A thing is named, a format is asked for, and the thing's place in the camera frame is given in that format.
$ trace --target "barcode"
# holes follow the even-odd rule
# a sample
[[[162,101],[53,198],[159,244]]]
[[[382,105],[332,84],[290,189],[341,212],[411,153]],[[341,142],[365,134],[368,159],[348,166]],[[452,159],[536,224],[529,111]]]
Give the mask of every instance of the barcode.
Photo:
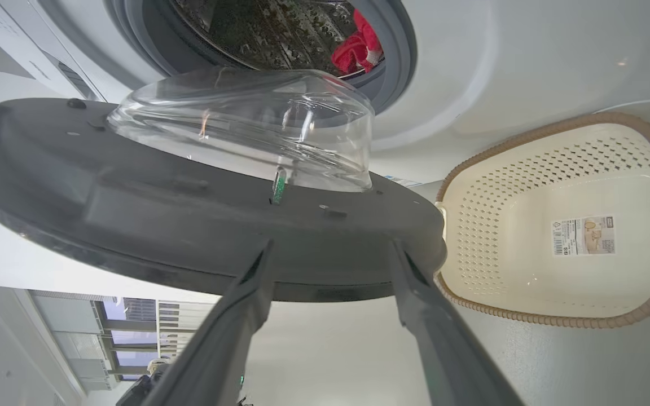
[[[563,233],[560,231],[553,232],[553,254],[563,255]]]

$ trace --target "product label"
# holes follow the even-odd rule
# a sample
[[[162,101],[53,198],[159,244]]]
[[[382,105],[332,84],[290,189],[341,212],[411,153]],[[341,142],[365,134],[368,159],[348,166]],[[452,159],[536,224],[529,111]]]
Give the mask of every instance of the product label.
[[[616,224],[610,215],[554,221],[551,236],[556,257],[616,253]]]
[[[414,182],[413,180],[407,180],[403,178],[396,178],[394,176],[385,176],[386,179],[390,179],[395,183],[398,183],[399,185],[407,188],[412,188],[412,187],[417,187],[418,185],[422,185],[420,182]]]

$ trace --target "washing machine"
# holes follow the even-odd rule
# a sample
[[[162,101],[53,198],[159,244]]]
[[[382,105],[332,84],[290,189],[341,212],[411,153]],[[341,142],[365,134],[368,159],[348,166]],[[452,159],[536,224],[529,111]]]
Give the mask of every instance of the washing machine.
[[[383,57],[343,74],[330,56],[354,10]],[[650,121],[646,0],[0,0],[0,46],[63,96],[110,103],[212,65],[330,72],[376,110],[371,170],[407,185],[563,118]]]

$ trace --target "laundry basket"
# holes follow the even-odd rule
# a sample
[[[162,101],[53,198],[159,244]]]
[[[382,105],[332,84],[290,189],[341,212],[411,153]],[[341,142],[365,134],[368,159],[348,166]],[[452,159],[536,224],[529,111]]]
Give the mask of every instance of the laundry basket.
[[[448,259],[435,274],[459,305],[554,326],[650,316],[650,125],[599,113],[529,131],[444,180]]]

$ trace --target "red cloth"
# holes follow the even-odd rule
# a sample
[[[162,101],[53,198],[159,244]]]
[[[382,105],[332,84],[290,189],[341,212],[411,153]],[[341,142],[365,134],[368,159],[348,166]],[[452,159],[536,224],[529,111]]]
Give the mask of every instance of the red cloth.
[[[350,74],[363,67],[370,72],[383,54],[383,47],[372,26],[361,13],[354,13],[355,31],[344,43],[340,44],[332,54],[333,64],[345,74]]]

